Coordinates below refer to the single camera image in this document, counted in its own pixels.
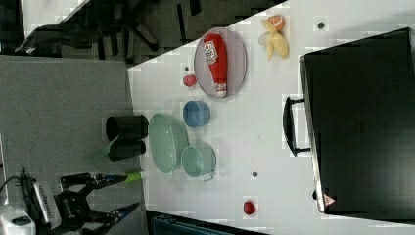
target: white plate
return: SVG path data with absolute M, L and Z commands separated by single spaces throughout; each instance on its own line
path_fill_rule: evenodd
M 204 38 L 209 33 L 220 34 L 226 44 L 228 61 L 226 97 L 229 97 L 235 94 L 241 87 L 245 79 L 245 73 L 247 72 L 247 53 L 244 43 L 242 43 L 242 40 L 235 32 L 225 27 L 216 27 L 209 30 L 199 42 L 195 53 L 195 74 L 202 90 L 213 98 L 220 99 L 216 95 L 216 87 L 208 67 L 208 61 L 205 58 Z

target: ketchup bottle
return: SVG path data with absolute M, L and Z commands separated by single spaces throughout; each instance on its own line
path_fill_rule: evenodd
M 217 33 L 210 33 L 204 39 L 205 56 L 216 85 L 216 94 L 219 98 L 226 96 L 226 80 L 228 61 L 226 44 Z

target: black cup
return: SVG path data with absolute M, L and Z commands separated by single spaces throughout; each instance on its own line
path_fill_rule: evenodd
M 116 140 L 108 156 L 110 160 L 120 161 L 146 153 L 146 144 L 142 140 Z
M 133 117 L 108 117 L 107 137 L 113 141 L 117 136 L 118 140 L 142 139 L 149 134 L 149 122 L 145 116 Z

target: light green plate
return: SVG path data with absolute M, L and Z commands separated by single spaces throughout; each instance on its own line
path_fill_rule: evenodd
M 155 114 L 149 124 L 153 161 L 163 173 L 180 167 L 181 154 L 189 141 L 185 126 L 174 116 Z

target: red cup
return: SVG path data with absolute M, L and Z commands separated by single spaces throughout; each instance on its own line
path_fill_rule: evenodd
M 196 82 L 197 82 L 197 79 L 193 74 L 183 77 L 183 83 L 188 87 L 194 86 Z
M 255 213 L 256 208 L 255 208 L 255 204 L 251 201 L 246 201 L 244 203 L 244 213 L 247 215 L 251 215 L 253 213 Z

